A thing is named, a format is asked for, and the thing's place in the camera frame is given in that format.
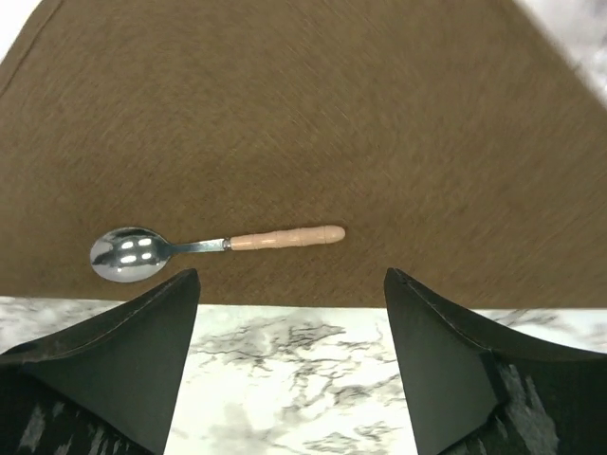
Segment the spoon with wooden handle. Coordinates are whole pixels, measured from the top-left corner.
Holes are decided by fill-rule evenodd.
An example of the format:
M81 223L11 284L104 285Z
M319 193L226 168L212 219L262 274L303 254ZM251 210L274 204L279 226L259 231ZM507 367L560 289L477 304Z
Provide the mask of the spoon with wooden handle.
M345 235L343 227L328 225L177 245L148 228L121 227L101 236L91 246L89 259L92 269L101 278L131 283L151 278L177 254L331 245L342 241Z

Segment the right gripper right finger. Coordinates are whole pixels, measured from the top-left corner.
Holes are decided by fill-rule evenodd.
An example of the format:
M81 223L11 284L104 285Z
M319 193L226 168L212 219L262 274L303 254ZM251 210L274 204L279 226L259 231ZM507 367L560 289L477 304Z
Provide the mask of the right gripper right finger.
M602 454L606 357L531 337L404 272L384 294L421 454Z

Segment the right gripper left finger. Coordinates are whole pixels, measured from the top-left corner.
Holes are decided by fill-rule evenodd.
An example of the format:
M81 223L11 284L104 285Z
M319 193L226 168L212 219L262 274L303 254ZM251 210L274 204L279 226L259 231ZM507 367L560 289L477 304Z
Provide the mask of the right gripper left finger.
M163 453L199 296L189 269L3 352L2 453Z

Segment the brown cloth napkin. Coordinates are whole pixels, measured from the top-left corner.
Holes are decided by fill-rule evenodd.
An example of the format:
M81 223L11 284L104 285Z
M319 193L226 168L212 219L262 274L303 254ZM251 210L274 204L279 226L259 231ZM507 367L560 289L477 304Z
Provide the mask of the brown cloth napkin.
M98 277L103 233L341 225ZM511 1L44 1L1 64L1 292L380 306L606 302L606 112Z

